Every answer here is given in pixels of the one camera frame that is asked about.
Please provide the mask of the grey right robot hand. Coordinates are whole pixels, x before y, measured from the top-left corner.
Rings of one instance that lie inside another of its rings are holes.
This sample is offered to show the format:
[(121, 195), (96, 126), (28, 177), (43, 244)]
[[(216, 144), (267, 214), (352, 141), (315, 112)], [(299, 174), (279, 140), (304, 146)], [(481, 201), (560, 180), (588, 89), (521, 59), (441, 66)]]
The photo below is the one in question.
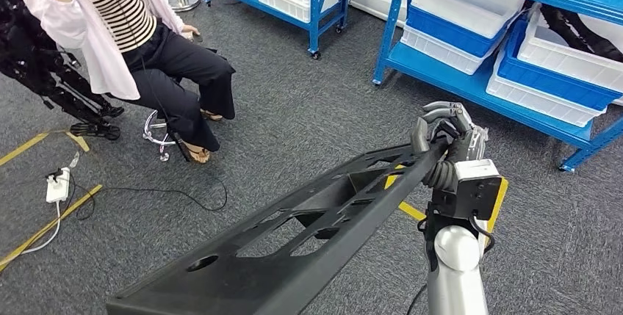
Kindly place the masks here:
[(434, 101), (423, 107), (425, 114), (417, 118), (411, 132), (414, 152), (425, 152), (430, 144), (446, 139), (451, 162), (482, 159), (488, 140), (488, 129), (472, 122), (467, 109), (459, 102)]

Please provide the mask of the person's left hand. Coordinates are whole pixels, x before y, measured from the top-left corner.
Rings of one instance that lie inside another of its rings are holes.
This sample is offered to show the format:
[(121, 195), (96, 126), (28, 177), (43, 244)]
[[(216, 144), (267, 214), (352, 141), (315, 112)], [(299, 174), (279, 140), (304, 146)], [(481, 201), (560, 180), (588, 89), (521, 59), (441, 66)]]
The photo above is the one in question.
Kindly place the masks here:
[(191, 25), (183, 25), (182, 29), (181, 29), (181, 34), (187, 38), (188, 40), (191, 40), (194, 43), (201, 43), (203, 41), (203, 38), (201, 36), (201, 33), (198, 31), (198, 29), (194, 26)]

